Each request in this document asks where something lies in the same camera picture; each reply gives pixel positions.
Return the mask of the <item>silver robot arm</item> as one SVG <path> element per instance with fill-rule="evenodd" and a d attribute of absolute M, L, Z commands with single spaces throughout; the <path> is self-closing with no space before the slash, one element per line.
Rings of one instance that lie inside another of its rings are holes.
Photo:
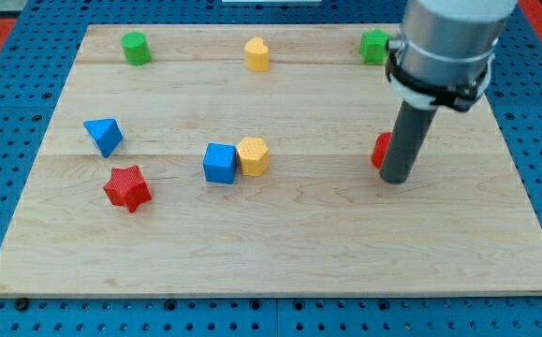
<path fill-rule="evenodd" d="M 491 81 L 494 49 L 517 0 L 409 0 L 386 43 L 386 76 L 416 110 L 468 111 Z"/>

